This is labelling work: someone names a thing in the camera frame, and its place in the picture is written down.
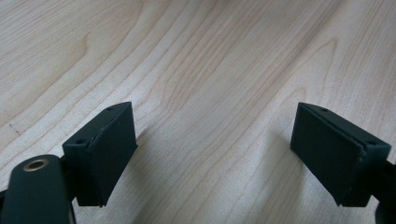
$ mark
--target wood grain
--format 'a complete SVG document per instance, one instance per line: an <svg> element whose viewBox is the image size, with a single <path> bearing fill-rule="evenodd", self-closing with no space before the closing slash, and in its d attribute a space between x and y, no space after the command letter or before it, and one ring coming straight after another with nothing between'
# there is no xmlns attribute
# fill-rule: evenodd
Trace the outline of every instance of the wood grain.
<svg viewBox="0 0 396 224"><path fill-rule="evenodd" d="M139 148L78 223L375 223L289 147L298 102L396 145L395 1L3 0L0 21L0 189L131 101Z"/></svg>

